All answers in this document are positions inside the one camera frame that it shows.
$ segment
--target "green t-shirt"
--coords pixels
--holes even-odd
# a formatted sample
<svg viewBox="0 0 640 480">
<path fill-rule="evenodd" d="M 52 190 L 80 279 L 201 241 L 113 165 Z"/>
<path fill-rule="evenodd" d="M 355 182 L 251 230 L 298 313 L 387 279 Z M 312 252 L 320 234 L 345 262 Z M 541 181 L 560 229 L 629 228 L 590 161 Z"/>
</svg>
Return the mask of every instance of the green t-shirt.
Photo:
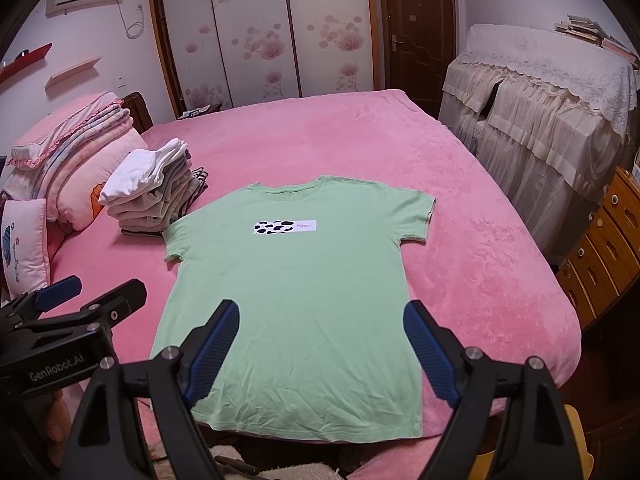
<svg viewBox="0 0 640 480">
<path fill-rule="evenodd" d="M 240 329 L 192 413 L 216 430 L 377 442 L 422 436 L 420 365 L 402 328 L 400 240 L 426 240 L 434 198 L 320 176 L 252 184 L 164 231 L 182 260 L 152 355 L 221 300 Z"/>
</svg>

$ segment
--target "wooden headboard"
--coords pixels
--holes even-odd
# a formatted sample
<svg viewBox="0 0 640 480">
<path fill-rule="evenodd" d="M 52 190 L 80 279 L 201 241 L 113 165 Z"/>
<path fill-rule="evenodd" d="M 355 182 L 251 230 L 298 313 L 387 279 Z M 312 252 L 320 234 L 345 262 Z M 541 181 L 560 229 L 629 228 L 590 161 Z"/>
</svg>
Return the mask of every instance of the wooden headboard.
<svg viewBox="0 0 640 480">
<path fill-rule="evenodd" d="M 133 117 L 133 127 L 139 134 L 146 132 L 154 125 L 149 115 L 149 110 L 146 109 L 145 99 L 140 92 L 133 92 L 122 98 L 123 108 L 128 108 L 131 117 Z"/>
</svg>

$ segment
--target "blue gripper pad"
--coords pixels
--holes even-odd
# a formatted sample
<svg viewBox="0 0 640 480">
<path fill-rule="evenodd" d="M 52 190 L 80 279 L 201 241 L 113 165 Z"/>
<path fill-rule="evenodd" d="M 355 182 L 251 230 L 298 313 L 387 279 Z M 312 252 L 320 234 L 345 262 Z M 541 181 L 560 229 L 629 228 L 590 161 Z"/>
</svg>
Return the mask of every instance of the blue gripper pad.
<svg viewBox="0 0 640 480">
<path fill-rule="evenodd" d="M 195 335 L 196 331 L 201 331 L 198 335 L 203 340 L 198 348 L 194 349 L 194 356 L 191 359 L 188 356 L 189 350 L 184 349 L 183 365 L 186 366 L 186 377 L 184 377 L 186 384 L 183 387 L 182 398 L 189 408 L 192 408 L 198 400 L 209 395 L 239 327 L 240 311 L 238 306 L 232 301 L 225 300 L 205 326 L 195 328 L 187 336 L 185 343 L 192 335 Z"/>
<path fill-rule="evenodd" d="M 409 343 L 414 348 L 420 366 L 427 375 L 436 396 L 446 400 L 449 406 L 455 409 L 461 398 L 456 386 L 455 368 L 436 335 L 418 313 L 418 308 L 424 307 L 416 306 L 411 302 L 406 304 L 402 317 L 404 333 L 409 338 Z"/>
<path fill-rule="evenodd" d="M 64 280 L 41 288 L 33 301 L 35 310 L 47 312 L 60 304 L 76 297 L 82 291 L 82 283 L 77 276 L 69 276 Z"/>
</svg>

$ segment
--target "black spot pattern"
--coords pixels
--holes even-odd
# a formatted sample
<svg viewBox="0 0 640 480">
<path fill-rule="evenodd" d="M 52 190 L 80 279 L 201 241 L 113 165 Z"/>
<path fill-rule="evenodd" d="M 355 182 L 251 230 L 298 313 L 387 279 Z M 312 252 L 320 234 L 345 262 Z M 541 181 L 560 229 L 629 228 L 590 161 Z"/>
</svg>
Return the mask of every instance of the black spot pattern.
<svg viewBox="0 0 640 480">
<path fill-rule="evenodd" d="M 254 224 L 254 235 L 273 235 L 293 231 L 292 220 L 274 220 L 271 222 L 256 222 Z"/>
</svg>

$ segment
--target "stack of books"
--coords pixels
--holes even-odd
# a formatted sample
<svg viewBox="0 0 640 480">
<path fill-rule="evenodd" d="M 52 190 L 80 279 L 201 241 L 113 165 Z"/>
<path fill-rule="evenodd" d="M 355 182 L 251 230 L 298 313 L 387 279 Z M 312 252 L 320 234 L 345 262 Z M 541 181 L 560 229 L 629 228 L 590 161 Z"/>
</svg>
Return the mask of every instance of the stack of books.
<svg viewBox="0 0 640 480">
<path fill-rule="evenodd" d="M 588 43 L 616 53 L 620 57 L 628 60 L 635 68 L 638 68 L 638 56 L 618 40 L 610 37 L 598 22 L 571 14 L 567 15 L 567 17 L 569 18 L 568 22 L 556 23 L 556 32 L 577 38 L 578 40 L 587 41 Z"/>
<path fill-rule="evenodd" d="M 568 22 L 556 23 L 556 32 L 562 32 L 579 40 L 602 46 L 602 40 L 608 38 L 607 33 L 597 22 L 581 16 L 568 15 Z"/>
</svg>

